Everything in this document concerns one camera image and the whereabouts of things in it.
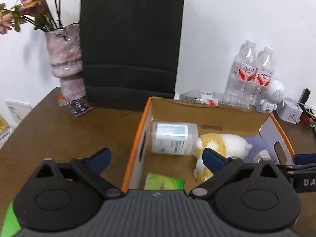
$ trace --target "bottle cap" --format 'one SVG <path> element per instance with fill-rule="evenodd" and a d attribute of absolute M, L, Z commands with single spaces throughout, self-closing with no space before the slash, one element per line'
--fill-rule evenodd
<path fill-rule="evenodd" d="M 264 52 L 273 55 L 274 50 L 273 50 L 272 48 L 266 46 L 266 47 L 264 48 Z"/>
<path fill-rule="evenodd" d="M 255 48 L 256 47 L 256 42 L 247 39 L 246 40 L 246 45 Z"/>

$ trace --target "white speaker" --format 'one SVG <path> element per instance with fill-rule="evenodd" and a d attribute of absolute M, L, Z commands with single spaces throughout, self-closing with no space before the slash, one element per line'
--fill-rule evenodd
<path fill-rule="evenodd" d="M 263 111 L 272 112 L 277 109 L 277 103 L 281 102 L 284 97 L 284 85 L 277 79 L 271 79 L 267 87 L 264 99 L 260 102 L 260 108 Z"/>
<path fill-rule="evenodd" d="M 284 85 L 277 79 L 271 79 L 264 96 L 271 103 L 281 102 L 284 97 Z"/>

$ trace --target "white and yellow plush toy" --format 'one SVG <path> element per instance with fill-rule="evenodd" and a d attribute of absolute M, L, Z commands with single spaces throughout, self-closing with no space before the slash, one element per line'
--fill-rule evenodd
<path fill-rule="evenodd" d="M 197 163 L 193 171 L 195 179 L 200 183 L 213 176 L 212 172 L 203 164 L 202 154 L 205 148 L 211 148 L 226 158 L 235 156 L 245 159 L 252 149 L 252 145 L 244 138 L 234 134 L 207 133 L 201 135 L 195 145 L 194 156 L 197 158 Z"/>

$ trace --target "white round device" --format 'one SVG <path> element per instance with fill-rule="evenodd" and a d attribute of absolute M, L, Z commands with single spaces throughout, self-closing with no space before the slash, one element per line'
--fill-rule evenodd
<path fill-rule="evenodd" d="M 284 96 L 284 85 L 277 79 L 271 79 L 264 96 L 272 103 L 281 102 Z"/>

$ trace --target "purple cloth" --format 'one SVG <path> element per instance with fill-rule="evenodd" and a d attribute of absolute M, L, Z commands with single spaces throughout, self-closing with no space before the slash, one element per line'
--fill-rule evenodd
<path fill-rule="evenodd" d="M 244 159 L 245 163 L 253 163 L 253 158 L 262 150 L 267 150 L 271 160 L 276 163 L 279 164 L 279 159 L 277 157 L 277 154 L 275 152 L 275 150 L 271 150 L 268 148 L 268 145 L 266 144 L 266 142 L 264 141 L 264 139 L 259 136 L 259 135 L 254 135 L 254 136 L 250 136 L 250 137 L 246 137 L 245 138 L 246 141 L 248 143 L 252 144 L 252 149 L 249 151 L 248 156 Z"/>

